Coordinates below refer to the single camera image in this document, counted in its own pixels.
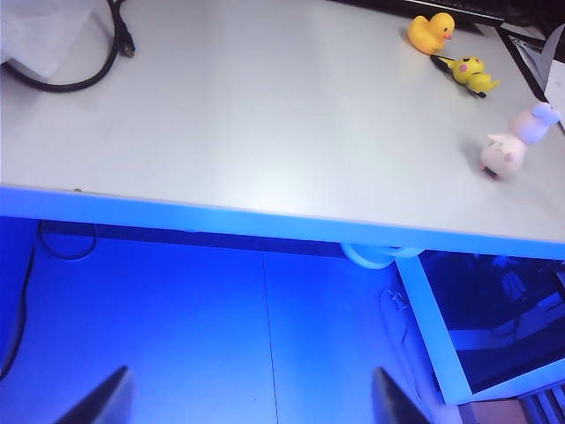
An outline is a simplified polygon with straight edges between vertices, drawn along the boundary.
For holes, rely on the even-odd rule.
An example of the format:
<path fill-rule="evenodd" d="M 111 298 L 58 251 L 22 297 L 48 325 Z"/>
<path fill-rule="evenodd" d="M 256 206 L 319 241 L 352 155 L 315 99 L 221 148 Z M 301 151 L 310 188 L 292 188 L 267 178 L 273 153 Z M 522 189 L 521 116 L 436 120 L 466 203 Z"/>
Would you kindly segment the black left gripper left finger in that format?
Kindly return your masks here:
<path fill-rule="evenodd" d="M 132 371 L 122 366 L 87 393 L 55 423 L 129 423 Z"/>

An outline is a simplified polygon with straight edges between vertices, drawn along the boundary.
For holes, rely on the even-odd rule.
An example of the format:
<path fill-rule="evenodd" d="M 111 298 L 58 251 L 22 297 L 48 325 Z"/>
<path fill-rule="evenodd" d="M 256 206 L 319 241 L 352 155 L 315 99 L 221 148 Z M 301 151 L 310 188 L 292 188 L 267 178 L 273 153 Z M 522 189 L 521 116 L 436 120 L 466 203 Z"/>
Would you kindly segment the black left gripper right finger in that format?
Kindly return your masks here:
<path fill-rule="evenodd" d="M 431 423 L 383 367 L 373 370 L 373 418 L 379 424 Z"/>

